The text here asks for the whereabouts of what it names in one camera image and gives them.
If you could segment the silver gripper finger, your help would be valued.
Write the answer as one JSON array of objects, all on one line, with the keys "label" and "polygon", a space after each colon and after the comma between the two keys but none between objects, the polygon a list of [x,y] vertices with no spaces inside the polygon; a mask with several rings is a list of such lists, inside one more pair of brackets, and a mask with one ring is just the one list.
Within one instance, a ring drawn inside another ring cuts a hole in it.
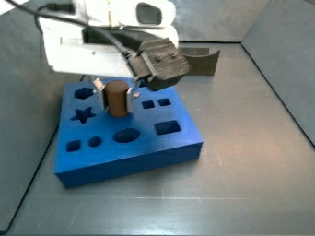
[{"label": "silver gripper finger", "polygon": [[139,86],[135,85],[130,87],[127,90],[127,112],[129,113],[134,112],[134,100],[139,97],[138,88]]},{"label": "silver gripper finger", "polygon": [[103,84],[103,81],[99,77],[92,81],[92,84],[96,88],[96,91],[100,94],[100,98],[102,98],[102,101],[103,101],[103,108],[106,109],[107,106],[108,106],[107,97],[106,97],[106,85]]}]

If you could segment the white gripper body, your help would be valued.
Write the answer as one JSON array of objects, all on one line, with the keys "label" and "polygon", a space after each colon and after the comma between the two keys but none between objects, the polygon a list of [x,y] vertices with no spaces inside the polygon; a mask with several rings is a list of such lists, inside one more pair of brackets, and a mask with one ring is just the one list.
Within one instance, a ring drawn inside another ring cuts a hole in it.
[{"label": "white gripper body", "polygon": [[39,19],[48,65],[60,73],[106,77],[131,74],[116,46],[84,43],[87,27],[145,31],[179,41],[173,26],[177,8],[169,0],[71,0],[47,4],[44,12],[67,19]]}]

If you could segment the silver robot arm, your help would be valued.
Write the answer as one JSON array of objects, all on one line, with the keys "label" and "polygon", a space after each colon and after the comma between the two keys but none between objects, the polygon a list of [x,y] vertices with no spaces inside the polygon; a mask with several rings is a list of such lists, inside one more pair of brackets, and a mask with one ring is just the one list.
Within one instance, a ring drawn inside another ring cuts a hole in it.
[{"label": "silver robot arm", "polygon": [[94,80],[115,117],[133,112],[138,87],[177,85],[187,71],[169,0],[71,0],[39,18],[50,67],[56,72],[116,77]]}]

